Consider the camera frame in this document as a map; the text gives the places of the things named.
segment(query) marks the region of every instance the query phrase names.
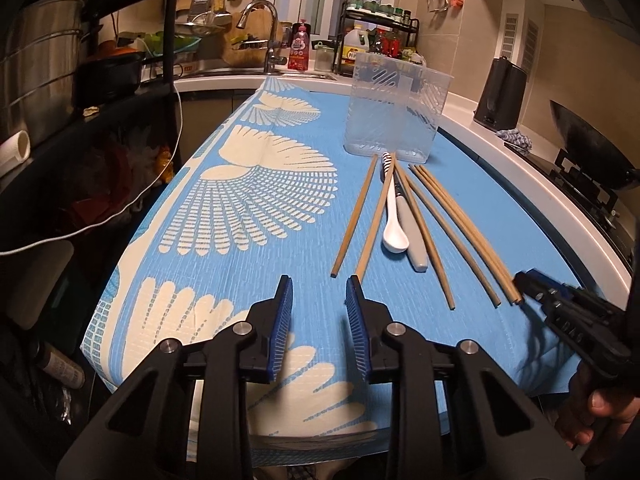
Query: metal bolt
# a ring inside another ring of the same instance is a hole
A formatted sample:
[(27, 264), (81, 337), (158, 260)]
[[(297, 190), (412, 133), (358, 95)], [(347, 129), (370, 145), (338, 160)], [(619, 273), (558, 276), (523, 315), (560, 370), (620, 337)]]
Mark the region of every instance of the metal bolt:
[(462, 343), (460, 343), (460, 349), (469, 355), (477, 354), (480, 347), (478, 343), (472, 341), (471, 339), (465, 339)]
[(180, 341), (170, 337), (169, 339), (165, 339), (164, 341), (160, 342), (160, 351), (164, 352), (165, 354), (172, 354), (178, 349), (179, 346)]
[(246, 321), (239, 321), (234, 325), (234, 332), (238, 335), (247, 335), (254, 327)]
[(406, 332), (406, 327), (402, 323), (389, 323), (386, 326), (386, 331), (391, 335), (402, 335)]

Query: human hand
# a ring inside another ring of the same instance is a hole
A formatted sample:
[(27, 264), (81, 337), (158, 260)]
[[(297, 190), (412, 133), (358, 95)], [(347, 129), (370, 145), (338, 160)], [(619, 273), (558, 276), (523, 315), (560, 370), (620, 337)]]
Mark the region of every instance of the human hand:
[(640, 397), (624, 388), (610, 387), (591, 391), (592, 372), (580, 362), (569, 381), (569, 398), (560, 407), (556, 430), (569, 447), (584, 446), (593, 439), (591, 425), (596, 418), (609, 417), (611, 423), (603, 435), (587, 450), (582, 461), (598, 465), (613, 452), (640, 411)]

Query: blue tablecloth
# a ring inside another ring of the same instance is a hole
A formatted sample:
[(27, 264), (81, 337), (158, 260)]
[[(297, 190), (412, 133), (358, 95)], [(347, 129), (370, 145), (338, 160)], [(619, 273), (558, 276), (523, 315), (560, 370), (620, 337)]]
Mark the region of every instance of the blue tablecloth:
[[(211, 338), (243, 319), (253, 303), (272, 297), (281, 274), (291, 276), (294, 304), (282, 371), (275, 384), (248, 387), (255, 465), (361, 456), (386, 447), (390, 387), (363, 384), (344, 306), (345, 281), (382, 187), (378, 178), (340, 275), (330, 277), (369, 165), (342, 148), (348, 102), (268, 78), (187, 161), (146, 216), (84, 337), (84, 354), (114, 388), (162, 339), (188, 344)], [(427, 166), (512, 273), (536, 267), (577, 283), (513, 198), (440, 135)], [(529, 393), (564, 390), (575, 358), (544, 328), (539, 306), (505, 300), (494, 309), (447, 235), (426, 209), (423, 215), (456, 310), (448, 309), (431, 267), (417, 274), (404, 255), (382, 249), (382, 228), (365, 295), (428, 339), (475, 339)], [(441, 411), (445, 421), (444, 406)]]

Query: wok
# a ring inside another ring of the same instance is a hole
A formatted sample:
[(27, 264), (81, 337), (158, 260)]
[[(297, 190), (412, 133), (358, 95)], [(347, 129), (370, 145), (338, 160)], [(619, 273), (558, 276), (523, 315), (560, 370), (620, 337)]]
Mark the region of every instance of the wok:
[(556, 128), (562, 135), (569, 158), (583, 173), (611, 190), (640, 185), (640, 170), (587, 121), (562, 105), (551, 102)]

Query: ventilation grille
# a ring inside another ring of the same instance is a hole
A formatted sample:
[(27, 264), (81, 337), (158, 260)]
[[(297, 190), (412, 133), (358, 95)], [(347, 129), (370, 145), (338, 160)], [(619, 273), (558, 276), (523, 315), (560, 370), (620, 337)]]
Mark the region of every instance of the ventilation grille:
[(502, 49), (500, 56), (506, 57), (511, 61), (513, 55), (513, 47), (516, 43), (516, 32), (518, 30), (518, 15), (507, 14), (507, 19), (504, 23), (504, 36), (502, 38)]
[(531, 20), (527, 22), (527, 37), (524, 43), (524, 53), (522, 54), (522, 69), (531, 74), (533, 60), (536, 57), (536, 46), (538, 45), (538, 26)]

